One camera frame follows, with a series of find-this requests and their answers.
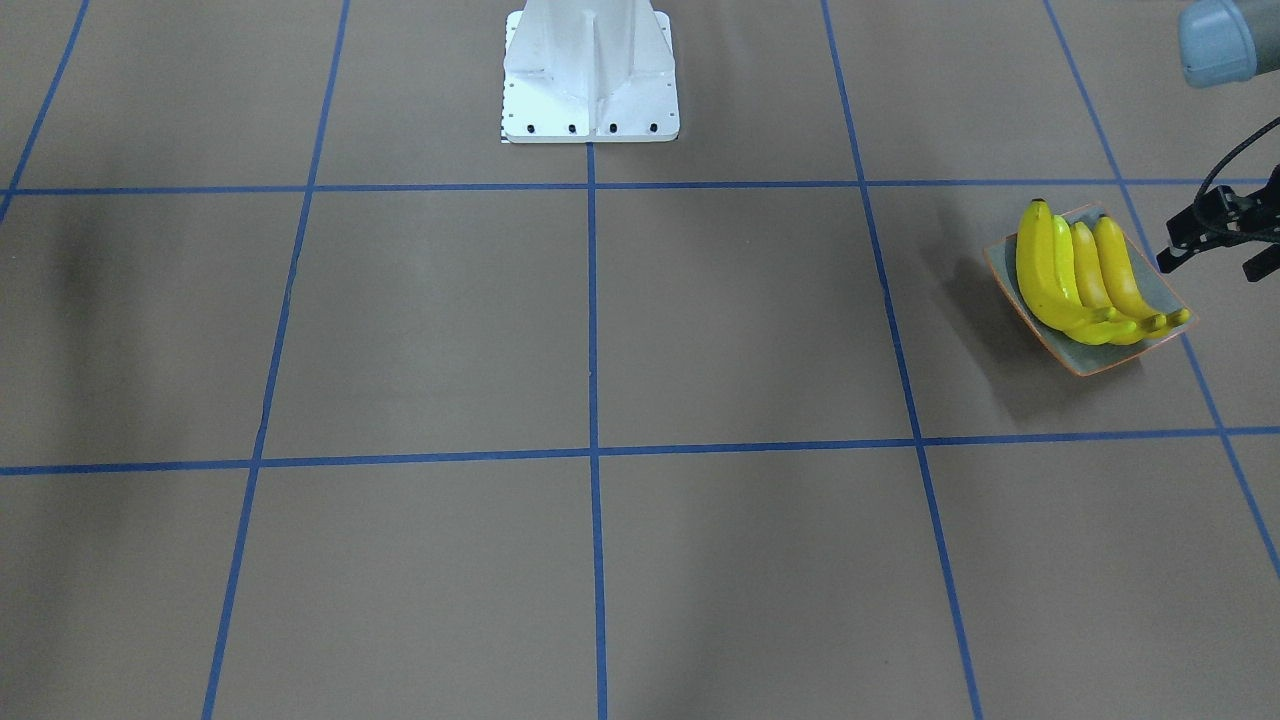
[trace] grid square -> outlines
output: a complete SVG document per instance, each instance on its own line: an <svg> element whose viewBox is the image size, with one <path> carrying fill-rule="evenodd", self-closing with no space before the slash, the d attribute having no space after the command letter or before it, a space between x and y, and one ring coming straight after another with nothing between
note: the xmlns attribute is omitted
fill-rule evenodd
<svg viewBox="0 0 1280 720"><path fill-rule="evenodd" d="M1271 533L1271 542L1280 541L1280 436L1233 437L1235 457L1249 480L1253 500L1262 511L1262 520Z"/></svg>
<svg viewBox="0 0 1280 720"><path fill-rule="evenodd" d="M319 195L268 454L584 447L585 225L584 192Z"/></svg>
<svg viewBox="0 0 1280 720"><path fill-rule="evenodd" d="M198 715L243 471L5 478L0 707Z"/></svg>
<svg viewBox="0 0 1280 720"><path fill-rule="evenodd" d="M296 195L18 197L0 462L248 457Z"/></svg>
<svg viewBox="0 0 1280 720"><path fill-rule="evenodd" d="M1253 187L1236 186L1236 192ZM1165 223L1196 197L1196 187L1132 187L1153 250L1169 245ZM1249 242L1220 247L1166 275L1201 322L1189 333L1210 391L1228 425L1280 425L1280 347L1275 296L1280 274L1252 284L1240 264L1266 247Z"/></svg>
<svg viewBox="0 0 1280 720"><path fill-rule="evenodd" d="M598 202L604 445L911 436L858 191Z"/></svg>
<svg viewBox="0 0 1280 720"><path fill-rule="evenodd" d="M0 184L18 167L31 126L76 24L77 0L0 3Z"/></svg>
<svg viewBox="0 0 1280 720"><path fill-rule="evenodd" d="M1059 210L1100 201L1121 227L1134 227L1115 187L872 190L924 434L1213 427L1179 343L1076 378L1014 311L982 249L1016 231L1037 196Z"/></svg>
<svg viewBox="0 0 1280 720"><path fill-rule="evenodd" d="M522 6L352 4L320 179L585 182L581 145L502 143L503 37Z"/></svg>
<svg viewBox="0 0 1280 720"><path fill-rule="evenodd" d="M856 177L822 5L658 0L654 8L671 15L680 138L603 143L602 181Z"/></svg>
<svg viewBox="0 0 1280 720"><path fill-rule="evenodd" d="M1275 716L1280 592L1217 438L929 460L988 717Z"/></svg>
<svg viewBox="0 0 1280 720"><path fill-rule="evenodd" d="M585 460L265 470L225 717L594 717Z"/></svg>
<svg viewBox="0 0 1280 720"><path fill-rule="evenodd" d="M1126 178L1202 178L1276 117L1280 74L1197 90L1183 79L1179 3L1053 4L1089 97ZM1143 61L1126 61L1142 58ZM1267 177L1280 156L1272 132L1224 177Z"/></svg>
<svg viewBox="0 0 1280 720"><path fill-rule="evenodd" d="M23 186L306 182L339 9L95 1Z"/></svg>
<svg viewBox="0 0 1280 720"><path fill-rule="evenodd" d="M1111 177L1039 3L833 3L868 178Z"/></svg>
<svg viewBox="0 0 1280 720"><path fill-rule="evenodd" d="M605 457L609 716L965 717L910 448Z"/></svg>

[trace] black cable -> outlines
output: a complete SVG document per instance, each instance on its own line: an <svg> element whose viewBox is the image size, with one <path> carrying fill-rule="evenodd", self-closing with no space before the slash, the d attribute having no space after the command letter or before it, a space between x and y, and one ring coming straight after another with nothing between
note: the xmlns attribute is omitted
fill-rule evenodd
<svg viewBox="0 0 1280 720"><path fill-rule="evenodd" d="M1199 201L1208 192L1208 186L1213 183L1213 178L1217 177L1217 173L1221 173L1222 168L1225 168L1228 163L1230 163L1231 160L1234 160L1235 156L1239 155L1240 152L1244 152L1244 150L1248 146L1251 146L1254 142L1257 142L1257 140L1260 137L1262 137L1263 135L1266 135L1266 133L1271 132L1272 129L1275 129L1276 126L1280 126L1280 118L1276 118L1276 119L1271 120L1270 123L1267 123L1267 124L1262 126L1261 128L1258 128L1258 132L1251 135L1248 138L1245 138L1244 142L1236 145L1235 149L1233 149L1230 152L1228 152L1226 156L1222 158L1221 160L1219 160L1219 163L1216 165L1213 165L1213 169L1210 170L1208 177L1204 178L1203 183L1201 183L1201 188L1196 191L1196 200L1192 201L1192 215L1196 218L1196 222L1199 223L1201 229L1203 229L1206 232L1211 232L1213 234L1220 234L1222 237L1234 237L1234 238L1238 238L1238 240L1261 240L1263 242L1276 242L1276 243L1280 243L1280 237L1277 237L1275 233L1240 232L1240 231L1233 231L1233 229L1225 228L1225 227L1216 228L1216 227L1208 224L1208 220L1206 220L1204 217L1201 215L1201 211L1199 211Z"/></svg>

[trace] yellow banana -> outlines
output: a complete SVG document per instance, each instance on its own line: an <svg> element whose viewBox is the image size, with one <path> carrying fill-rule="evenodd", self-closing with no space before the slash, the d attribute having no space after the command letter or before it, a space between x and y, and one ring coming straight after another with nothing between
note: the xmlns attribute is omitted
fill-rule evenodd
<svg viewBox="0 0 1280 720"><path fill-rule="evenodd" d="M1075 283L1075 252L1071 249L1071 227L1066 224L1066 219L1062 215L1053 215L1053 270L1057 275L1059 290L1062 291L1062 296L1066 297L1068 302L1083 306ZM1075 342L1105 345L1119 336L1130 334L1137 329L1137 323L1117 314L1112 322L1091 323L1062 332Z"/></svg>
<svg viewBox="0 0 1280 720"><path fill-rule="evenodd" d="M1129 241L1125 240L1120 225L1110 217L1102 215L1093 228L1093 237L1097 241L1098 264L1102 266L1107 297L1115 307L1130 318L1142 320L1160 315L1160 310L1148 305L1138 290L1138 281L1133 277L1133 261L1129 259ZM1190 310L1179 307L1165 315L1164 328L1151 332L1147 337L1165 336L1178 325L1185 324L1190 316Z"/></svg>
<svg viewBox="0 0 1280 720"><path fill-rule="evenodd" d="M1071 250L1075 251L1075 286L1080 293L1080 302L1085 307L1110 307L1111 297L1102 279L1102 266L1098 264L1098 247L1093 240L1089 225L1076 222L1071 225ZM1117 334L1108 342L1111 345L1134 345L1151 333L1165 329L1169 320L1164 314L1156 314L1142 320L1135 320L1121 314L1120 318L1133 320L1134 329Z"/></svg>
<svg viewBox="0 0 1280 720"><path fill-rule="evenodd" d="M1053 263L1053 213L1048 202L1032 200L1018 223L1016 242L1018 292L1039 322L1065 332L1116 316L1115 307L1087 309L1062 293Z"/></svg>

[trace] blue tape line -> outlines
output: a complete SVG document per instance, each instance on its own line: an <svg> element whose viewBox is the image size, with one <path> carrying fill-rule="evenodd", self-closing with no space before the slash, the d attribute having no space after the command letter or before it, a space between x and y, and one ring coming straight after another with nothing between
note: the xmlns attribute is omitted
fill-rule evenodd
<svg viewBox="0 0 1280 720"><path fill-rule="evenodd" d="M1110 178L955 178L955 179L883 179L867 181L868 187L1019 187L1044 184L1115 184Z"/></svg>
<svg viewBox="0 0 1280 720"><path fill-rule="evenodd" d="M1093 120L1093 128L1098 133L1098 141L1102 143L1102 151L1107 156L1111 172L1115 173L1116 182L1120 186L1120 193L1124 196L1125 205L1129 209L1129 215L1133 218L1134 228L1138 231L1138 238L1142 241L1143 252L1146 252L1147 259L1155 264L1156 254L1152 251L1151 243L1147 240L1147 232L1143 229L1142 218L1138 215L1138 208L1133 202L1128 182L1125 181L1124 174L1120 173L1120 165L1116 163L1115 154L1111 151L1111 141L1107 140L1107 133L1102 129L1102 120L1098 118L1098 113L1093 106L1093 100L1089 97L1089 92L1084 87L1084 78L1080 76L1080 69L1075 64L1075 56L1071 54L1071 47L1066 41L1066 35L1062 32L1062 24L1057 19L1057 13L1053 12L1052 0L1042 1L1044 4L1044 12L1048 13L1048 19L1053 24L1053 32L1057 35L1057 41L1062 46L1062 54L1066 56L1066 64L1071 68L1071 77L1075 78L1080 99L1084 100L1084 106L1088 109L1089 118ZM1271 533L1267 530L1262 512L1258 510L1257 502L1253 498L1253 489L1249 487L1249 480L1244 475L1244 469L1240 466L1240 461L1235 456L1235 447L1231 445L1231 437L1226 432L1222 416L1217 411L1217 402L1215 402L1213 393L1208 387L1208 382L1204 379L1204 373L1201 370L1199 360L1196 357L1196 350L1192 347L1192 341L1187 337L1187 334L1181 336L1181 341L1183 350L1187 352L1187 360L1190 363L1192 372L1196 374L1196 382L1199 384L1201 395L1204 396L1204 405L1208 407L1210 415L1213 418L1213 425L1217 428L1217 434L1222 441L1222 450L1226 452L1226 457L1231 464L1231 470L1235 473L1235 480L1240 486L1240 492L1244 495L1244 501L1249 507L1249 512L1253 515L1253 523L1257 525L1258 536L1261 536L1262 544L1266 548L1267 556L1271 559L1271 566L1275 569L1276 577L1280 578L1280 556L1276 553L1275 542L1271 539Z"/></svg>
<svg viewBox="0 0 1280 720"><path fill-rule="evenodd" d="M174 187L24 187L14 195L77 196L77 195L239 195L257 192L306 192L305 184L212 184Z"/></svg>
<svg viewBox="0 0 1280 720"><path fill-rule="evenodd" d="M1243 428L1226 428L1229 436L1280 436L1280 425L1247 425Z"/></svg>
<svg viewBox="0 0 1280 720"><path fill-rule="evenodd" d="M317 184L316 192L521 192L530 190L586 190L582 182L475 182L475 183L398 183L398 184Z"/></svg>
<svg viewBox="0 0 1280 720"><path fill-rule="evenodd" d="M588 416L591 457L591 556L595 577L595 712L609 716L609 662L604 605L604 511L600 505L599 292L596 274L595 145L586 143Z"/></svg>
<svg viewBox="0 0 1280 720"><path fill-rule="evenodd" d="M1101 442L1120 439L1167 439L1190 437L1217 437L1215 428L1179 428L1169 430L1110 430L1096 433L1030 433L1007 436L959 436L924 438L928 446L956 445L1018 445L1034 442Z"/></svg>
<svg viewBox="0 0 1280 720"><path fill-rule="evenodd" d="M1235 482L1240 486L1240 493L1244 495L1244 503L1249 509L1249 514L1253 516L1253 524L1258 529L1258 536L1262 538L1262 547L1266 548L1267 557L1271 560L1271 568L1276 573L1276 578L1280 578L1280 553L1276 552L1275 541L1271 538L1271 530L1267 529L1266 519L1262 516L1262 509L1258 507L1258 501L1253 496L1253 488L1249 487L1249 480L1244 475L1244 468L1240 465L1240 459L1235 455L1235 446L1231 445L1230 433L1228 433L1226 427L1222 424L1222 416L1217 411L1217 404L1213 402L1213 395L1208 389L1208 380L1204 379L1204 372L1201 369L1199 360L1196 357L1196 351L1192 348L1190 340L1187 334L1180 337L1183 341L1183 347L1187 350L1187 357L1190 360L1192 372L1196 373L1196 382L1201 387L1201 393L1204 395L1204 402L1208 405L1208 413L1213 418L1213 425L1217 427L1217 434L1222 441L1222 450L1226 452L1226 459L1231 464L1231 471L1235 473Z"/></svg>
<svg viewBox="0 0 1280 720"><path fill-rule="evenodd" d="M552 450L497 450L463 452L402 452L394 455L330 455L320 457L266 457L262 468L339 468L352 465L434 465L447 462L502 462L509 460L550 460L586 457L585 447Z"/></svg>
<svg viewBox="0 0 1280 720"><path fill-rule="evenodd" d="M858 181L684 181L602 182L599 190L754 190L787 187L858 187Z"/></svg>
<svg viewBox="0 0 1280 720"><path fill-rule="evenodd" d="M1125 184L1199 186L1201 178L1125 178ZM1220 178L1224 184L1265 184L1267 178ZM742 182L598 182L596 190L754 190L860 187L858 181L742 181ZM868 187L1021 187L1021 186L1115 186L1108 178L920 178L869 179ZM539 190L586 190L584 182L529 183L360 183L316 184L315 192L526 192ZM77 195L242 195L257 192L306 192L306 184L212 184L157 187L19 187L0 190L13 196Z"/></svg>
<svg viewBox="0 0 1280 720"><path fill-rule="evenodd" d="M637 445L602 447L603 457L635 455L718 455L727 452L795 452L799 450L868 450L876 447L913 447L911 438L835 439L801 442L726 442L707 445Z"/></svg>
<svg viewBox="0 0 1280 720"><path fill-rule="evenodd" d="M0 468L0 477L99 475L114 473L169 473L180 470L247 470L250 460L186 460L169 462L90 462L84 465L18 465Z"/></svg>
<svg viewBox="0 0 1280 720"><path fill-rule="evenodd" d="M1249 425L1226 428L1231 436L1275 436L1280 425ZM1170 439L1217 437L1216 428L1174 428L1157 430L1103 430L1084 433L1025 433L997 436L938 436L922 437L927 447L1019 445L1037 442L1107 442L1125 439ZM805 450L874 450L884 447L914 447L914 438L820 439L795 442L726 442L703 445L637 445L599 447L600 457L628 457L644 455L722 455L735 452L796 452ZM539 450L476 450L457 452L403 452L388 455L321 455L298 457L264 457L255 462L244 460L177 460L165 462L104 462L84 465L17 465L0 468L0 477L27 475L92 475L113 473L159 473L180 470L247 470L260 468L328 468L360 465L431 465L445 462L502 462L511 460L553 460L562 457L590 457L590 447L554 447Z"/></svg>
<svg viewBox="0 0 1280 720"><path fill-rule="evenodd" d="M40 104L40 111L36 113L36 122L32 123L31 132L27 133L27 143L23 145L22 155L18 156L18 167L13 169L13 178L9 179L9 192L4 196L4 200L0 200L0 223L9 214L9 204L13 202L14 190L18 188L22 174L27 172L27 163L31 161L31 152L36 149L36 138L40 137L40 128L45 126L45 117L49 115L49 108L54 104L54 95L58 94L58 86L63 82L63 73L67 72L67 65L72 60L72 51L76 50L76 41L79 40L79 31L84 27L84 14L88 13L88 1L81 0L79 12L76 13L76 23L72 24L72 33L67 37L63 56L58 60L58 69L54 70L54 79L49 83L45 100Z"/></svg>
<svg viewBox="0 0 1280 720"><path fill-rule="evenodd" d="M858 129L854 126L854 113L849 104L849 91L845 85L845 72L840 61L840 50L836 45L836 31L831 22L831 6L828 0L822 0L823 22L827 26L827 42L831 46L831 61L836 72L836 86L840 90L840 104L845 113L845 127L849 131L849 146L854 154L854 169L860 183L859 192L863 199L863 213L867 215L867 231L872 241L872 252L876 256L876 273L879 275L881 287L884 292L884 316L888 319L890 334L893 340L893 355L897 359L899 378L902 382L902 396L906 401L906 414L911 423L911 439L915 445L915 457L920 466L920 479L924 483L924 496L929 505L929 520L933 525L933 539L938 548L938 562L942 569L942 580L946 585L947 603L951 607L951 623L955 628L956 646L960 652L960 662L964 667L965 685L969 691L969 705L973 710L974 720L982 720L982 700L978 693L978 680L973 669L973 660L969 653L969 639L964 629L964 615L960 611L960 598L956 593L955 577L951 571L951 555L947 550L946 533L942 528L942 515L938 511L937 497L933 492L933 477L929 470L929 459L924 450L920 434L920 420L915 411L915 397L911 392L911 378L906 368L906 356L902 352L902 338L899 333L897 319L893 313L893 297L890 288L888 274L884 270L884 258L881 252L879 233L876 229L876 215L872 209L870 191L867 184L867 173L863 169L861 151L858 146Z"/></svg>
<svg viewBox="0 0 1280 720"><path fill-rule="evenodd" d="M302 243L307 233L311 199L315 195L314 187L316 174L320 169L320 154L324 150L324 136L329 122L329 108L333 104L333 90L338 81L338 65L342 59L342 44L347 33L347 17L349 12L351 0L343 0L342 14L338 17L338 32L333 42L333 56L329 61L329 79L325 86L324 101L320 104L320 120L316 126L315 145L311 151L311 168L307 173L307 191L302 196L302 210L298 213L298 231L293 238L293 254L289 258L289 274L284 282L284 299L280 301L280 316L275 329L275 343L271 348L271 364L266 374L266 388L262 392L262 419L259 423L257 437L253 441L253 465L250 468L248 479L244 483L244 501L241 506L239 525L236 530L236 547L232 552L230 570L227 577L227 593L223 597L223 612L218 623L218 639L214 643L214 657L209 667L209 685L205 689L202 720L212 720L214 705L218 700L218 682L221 675L223 657L227 651L227 637L230 632L232 611L236 606L236 588L239 582L241 564L244 557L244 543L248 537L250 518L253 512L253 495L257 491L257 477L262 460L262 450L266 446L268 424L271 419L271 402L275 397L275 382L280 372L280 356L284 352L284 334L289 324L293 283L297 279L298 260L302 256Z"/></svg>

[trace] gray cylinder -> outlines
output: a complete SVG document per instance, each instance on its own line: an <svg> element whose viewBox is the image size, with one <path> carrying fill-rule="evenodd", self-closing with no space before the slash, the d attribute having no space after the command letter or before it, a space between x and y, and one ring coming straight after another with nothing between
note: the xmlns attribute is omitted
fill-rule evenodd
<svg viewBox="0 0 1280 720"><path fill-rule="evenodd" d="M1280 68L1280 0L1197 0L1178 37L1193 87L1247 81Z"/></svg>

